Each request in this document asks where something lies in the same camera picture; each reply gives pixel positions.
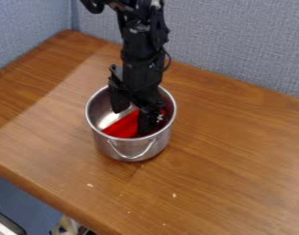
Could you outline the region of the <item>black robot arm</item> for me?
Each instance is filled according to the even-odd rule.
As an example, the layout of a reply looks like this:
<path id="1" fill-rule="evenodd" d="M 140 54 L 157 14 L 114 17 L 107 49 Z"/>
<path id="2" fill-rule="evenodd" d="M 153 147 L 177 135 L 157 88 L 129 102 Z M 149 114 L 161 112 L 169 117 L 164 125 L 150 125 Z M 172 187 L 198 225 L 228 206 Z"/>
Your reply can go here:
<path id="1" fill-rule="evenodd" d="M 164 120 L 164 102 L 158 93 L 162 73 L 172 58 L 164 49 L 169 29 L 164 20 L 164 0 L 79 0 L 98 14 L 105 7 L 115 13 L 122 48 L 119 66 L 110 66 L 107 89 L 111 111 L 138 108 L 136 134 L 146 135 Z"/>

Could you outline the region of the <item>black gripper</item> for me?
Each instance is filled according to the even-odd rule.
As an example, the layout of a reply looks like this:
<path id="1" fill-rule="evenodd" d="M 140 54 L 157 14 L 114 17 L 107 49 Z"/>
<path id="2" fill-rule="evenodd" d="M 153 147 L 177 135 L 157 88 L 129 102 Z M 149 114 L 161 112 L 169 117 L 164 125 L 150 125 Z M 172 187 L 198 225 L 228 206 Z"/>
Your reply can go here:
<path id="1" fill-rule="evenodd" d="M 111 75 L 107 81 L 111 112 L 117 114 L 125 111 L 129 104 L 138 107 L 137 134 L 145 136 L 156 132 L 166 120 L 157 91 L 165 55 L 156 54 L 138 59 L 122 54 L 121 59 L 122 66 L 110 66 Z"/>

